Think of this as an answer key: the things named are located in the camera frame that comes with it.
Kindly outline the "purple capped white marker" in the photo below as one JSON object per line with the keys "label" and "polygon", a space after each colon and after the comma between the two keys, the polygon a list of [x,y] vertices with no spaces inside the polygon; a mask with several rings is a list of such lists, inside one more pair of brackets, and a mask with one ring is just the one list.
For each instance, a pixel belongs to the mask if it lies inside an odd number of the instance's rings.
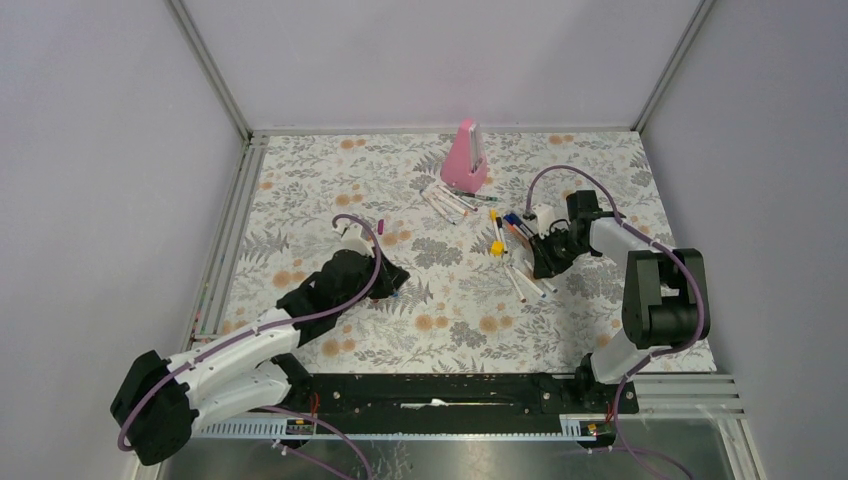
{"label": "purple capped white marker", "polygon": [[[528,268],[530,273],[533,273],[533,265],[527,260],[524,260],[523,263]],[[544,278],[537,278],[537,281],[539,281],[550,293],[556,294],[558,292],[558,288],[550,280]]]}

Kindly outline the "red brown capped marker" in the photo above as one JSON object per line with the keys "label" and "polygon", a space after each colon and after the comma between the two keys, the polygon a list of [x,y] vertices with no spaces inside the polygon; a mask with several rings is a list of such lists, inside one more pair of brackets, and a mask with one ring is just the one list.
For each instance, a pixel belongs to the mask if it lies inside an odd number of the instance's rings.
{"label": "red brown capped marker", "polygon": [[506,277],[509,279],[513,289],[515,290],[515,292],[516,292],[516,294],[519,298],[519,302],[520,303],[526,303],[527,298],[524,295],[524,293],[522,292],[521,287],[518,285],[518,282],[517,282],[517,280],[516,280],[516,278],[515,278],[515,276],[512,272],[512,269],[507,265],[504,265],[503,269],[504,269]]}

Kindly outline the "magenta capped white marker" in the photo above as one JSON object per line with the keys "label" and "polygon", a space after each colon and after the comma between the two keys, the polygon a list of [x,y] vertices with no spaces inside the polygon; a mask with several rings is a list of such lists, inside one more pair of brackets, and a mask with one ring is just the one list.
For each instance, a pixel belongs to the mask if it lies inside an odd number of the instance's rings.
{"label": "magenta capped white marker", "polygon": [[465,208],[466,210],[473,211],[473,212],[477,212],[477,211],[478,211],[478,208],[477,208],[477,207],[473,206],[473,205],[472,205],[471,203],[469,203],[468,201],[463,200],[463,199],[462,199],[462,198],[460,198],[458,195],[454,194],[454,193],[453,193],[450,189],[448,189],[447,187],[442,186],[442,185],[439,185],[438,187],[439,187],[439,188],[440,188],[440,189],[441,189],[441,190],[442,190],[442,191],[443,191],[446,195],[448,195],[450,198],[452,198],[453,200],[455,200],[456,202],[458,202],[459,204],[461,204],[461,205],[463,206],[463,208]]}

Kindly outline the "dark green marker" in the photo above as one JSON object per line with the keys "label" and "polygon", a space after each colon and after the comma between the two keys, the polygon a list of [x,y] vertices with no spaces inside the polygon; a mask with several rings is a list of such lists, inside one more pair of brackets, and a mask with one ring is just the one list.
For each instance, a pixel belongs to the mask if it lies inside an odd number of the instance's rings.
{"label": "dark green marker", "polygon": [[464,191],[459,191],[459,190],[454,190],[454,193],[456,195],[460,196],[460,197],[472,198],[472,199],[476,199],[476,200],[480,200],[480,201],[486,201],[486,202],[497,202],[497,201],[499,201],[499,198],[496,197],[496,196],[482,195],[482,194],[464,192]]}

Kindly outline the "blue capped white marker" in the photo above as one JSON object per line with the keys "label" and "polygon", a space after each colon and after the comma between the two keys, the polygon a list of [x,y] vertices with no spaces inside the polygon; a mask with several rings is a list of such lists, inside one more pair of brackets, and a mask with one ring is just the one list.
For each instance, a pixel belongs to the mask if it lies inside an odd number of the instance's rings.
{"label": "blue capped white marker", "polygon": [[437,202],[436,200],[434,200],[434,199],[433,199],[430,195],[428,195],[428,194],[427,194],[424,190],[421,190],[421,191],[419,192],[419,194],[420,194],[420,196],[422,197],[422,199],[423,199],[423,200],[424,200],[424,201],[425,201],[425,202],[426,202],[426,203],[427,203],[427,204],[428,204],[431,208],[433,208],[433,209],[434,209],[434,211],[435,211],[435,212],[436,212],[436,213],[437,213],[437,214],[438,214],[438,215],[439,215],[442,219],[444,219],[447,223],[449,223],[449,224],[451,224],[451,225],[455,225],[455,224],[456,224],[455,220],[454,220],[454,219],[453,219],[453,218],[452,218],[452,217],[451,217],[451,216],[447,213],[447,211],[446,211],[446,210],[445,210],[445,209],[444,209],[441,205],[439,205],[439,204],[438,204],[438,202]]}

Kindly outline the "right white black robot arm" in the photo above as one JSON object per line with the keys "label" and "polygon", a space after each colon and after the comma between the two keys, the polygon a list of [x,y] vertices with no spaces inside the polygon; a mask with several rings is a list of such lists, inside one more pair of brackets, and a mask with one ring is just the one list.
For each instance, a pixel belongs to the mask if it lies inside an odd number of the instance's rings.
{"label": "right white black robot arm", "polygon": [[705,262],[696,249],[670,249],[631,229],[622,216],[602,209],[592,190],[579,190],[566,203],[564,218],[546,204],[531,206],[525,216],[536,223],[529,238],[534,276],[551,279],[588,255],[624,271],[621,330],[587,356],[590,374],[573,386],[577,405],[597,412],[612,400],[612,384],[655,354],[676,353],[707,337]]}

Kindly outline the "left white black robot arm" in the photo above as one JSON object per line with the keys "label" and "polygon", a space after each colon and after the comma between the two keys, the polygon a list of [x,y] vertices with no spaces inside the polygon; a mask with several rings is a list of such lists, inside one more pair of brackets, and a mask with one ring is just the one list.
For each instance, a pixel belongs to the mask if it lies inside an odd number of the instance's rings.
{"label": "left white black robot arm", "polygon": [[110,405],[120,450],[152,466],[211,424],[249,410],[280,404],[296,411],[307,404],[308,381],[275,357],[332,330],[359,302],[397,294],[410,278],[366,222],[344,218],[340,249],[256,320],[190,350],[169,357],[149,350],[133,361]]}

